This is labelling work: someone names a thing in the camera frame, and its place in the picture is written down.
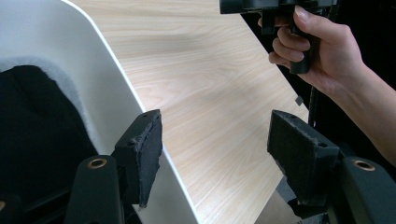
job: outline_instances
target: hand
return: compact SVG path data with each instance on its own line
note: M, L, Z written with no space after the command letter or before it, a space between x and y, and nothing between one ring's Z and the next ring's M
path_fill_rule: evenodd
M290 68L290 62L299 62L304 57L303 51L314 47L317 55L311 57L311 68L307 74L300 75L304 81L331 97L336 97L344 88L356 86L361 70L367 67L349 27L311 14L298 6L293 18L300 30L317 38L317 44L312 46L307 39L293 35L286 26L287 22L276 18L276 26L280 28L278 38L273 42L275 51L269 55L270 63Z

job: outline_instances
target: wood grain surface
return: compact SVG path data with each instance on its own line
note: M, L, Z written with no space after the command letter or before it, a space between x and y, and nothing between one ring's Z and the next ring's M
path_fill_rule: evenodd
M266 152L273 109L307 110L240 15L219 0L73 0L98 25L203 223L254 223L281 172Z

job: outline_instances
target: white curved surface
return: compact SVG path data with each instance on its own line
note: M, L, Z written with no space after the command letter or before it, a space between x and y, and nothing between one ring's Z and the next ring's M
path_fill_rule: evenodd
M110 154L145 111L94 22L70 2L0 0L0 49L2 71L29 63L66 76L50 77L71 86L65 95L78 108L99 154ZM148 207L138 213L143 223L199 222L165 147L160 165Z

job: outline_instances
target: metal grommet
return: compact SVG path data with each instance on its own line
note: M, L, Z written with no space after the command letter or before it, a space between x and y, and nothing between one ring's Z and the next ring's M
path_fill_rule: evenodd
M353 164L365 171L374 171L375 167L366 161L353 161Z
M102 158L95 159L95 160L90 161L90 163L88 163L88 168L99 169L101 167L104 167L106 165L106 163L107 163L106 159L102 159Z
M3 201L0 201L0 212L6 207L6 203Z

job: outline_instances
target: handle grip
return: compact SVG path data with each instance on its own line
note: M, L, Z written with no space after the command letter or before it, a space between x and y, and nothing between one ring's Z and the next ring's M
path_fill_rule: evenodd
M292 20L291 26L291 33L295 34L295 35L300 35L302 37L305 37L309 40L309 34L304 33L303 31L301 31L296 24L294 23L294 20ZM305 74L308 73L309 71L309 67L310 67L310 58L309 58L309 51L304 51L304 58L302 61L294 63L291 62L290 63L290 73L291 74Z

